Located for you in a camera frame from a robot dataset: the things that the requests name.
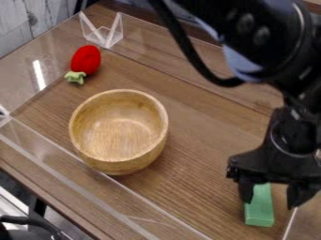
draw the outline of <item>wooden table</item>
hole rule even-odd
[[[154,22],[151,15],[106,1],[86,10],[95,25],[111,24],[111,8]],[[244,224],[237,185],[226,178],[229,156],[262,142],[280,94],[264,85],[229,90],[212,85],[165,28],[130,16],[123,22],[125,39],[102,50],[102,67],[85,86],[62,77],[75,49],[87,44],[78,16],[2,60],[10,90],[0,103],[12,112],[0,128],[2,169],[97,239],[281,239],[292,215],[285,187],[273,185],[274,226],[254,228]],[[200,30],[189,31],[208,39]],[[193,41],[212,69],[232,75],[220,47]],[[36,66],[52,83],[40,92]],[[170,138],[146,170],[109,178],[74,156],[68,121],[90,96],[117,88],[161,100]]]

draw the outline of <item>black cable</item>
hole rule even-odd
[[[170,29],[170,33],[175,39],[175,42],[186,55],[188,59],[190,60],[192,65],[198,70],[198,72],[202,74],[202,76],[214,84],[224,86],[224,87],[234,87],[241,85],[244,82],[233,77],[226,80],[220,79],[208,68],[204,60],[201,59],[192,41],[188,37],[188,34],[181,26],[181,23],[177,21],[167,5],[162,0],[149,0],[151,6],[154,7],[159,17],[162,18],[166,26]]]

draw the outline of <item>green block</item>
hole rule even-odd
[[[245,203],[246,224],[272,227],[274,212],[272,202],[272,184],[256,185],[252,203]]]

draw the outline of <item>bowl rim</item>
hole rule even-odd
[[[79,114],[79,112],[82,111],[82,109],[85,108],[85,106],[97,98],[101,98],[103,95],[111,94],[111,93],[134,93],[138,95],[145,96],[146,98],[150,99],[150,101],[153,102],[154,106],[157,107],[157,110],[159,112],[159,116],[163,119],[163,127],[162,127],[162,131],[159,134],[159,137],[154,140],[153,144],[150,145],[150,147],[142,151],[141,153],[138,153],[137,155],[133,155],[131,157],[123,157],[119,158],[117,160],[105,160],[102,157],[99,156],[94,156],[91,153],[89,153],[89,151],[86,151],[85,149],[81,149],[81,144],[79,142],[75,140],[75,136],[74,136],[74,131],[73,131],[73,126],[74,126],[74,120],[77,115]],[[77,148],[77,150],[86,155],[87,158],[91,158],[94,160],[98,161],[103,161],[103,162],[109,162],[109,163],[117,163],[117,162],[126,162],[126,161],[131,161],[135,160],[138,158],[141,158],[142,156],[145,156],[150,151],[153,151],[153,149],[161,144],[161,142],[165,140],[165,138],[167,137],[167,132],[169,132],[169,115],[167,115],[167,111],[166,108],[163,106],[163,104],[161,103],[161,101],[150,94],[138,91],[138,90],[133,90],[133,89],[113,89],[109,91],[105,91],[99,94],[95,94],[94,96],[91,96],[86,101],[83,101],[81,103],[81,105],[77,107],[71,118],[70,118],[70,139],[71,139],[71,143],[74,145],[74,147]]]

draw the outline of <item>wooden bowl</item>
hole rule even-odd
[[[70,138],[81,158],[110,175],[146,168],[165,148],[167,133],[162,103],[134,90],[111,90],[89,98],[70,119]]]

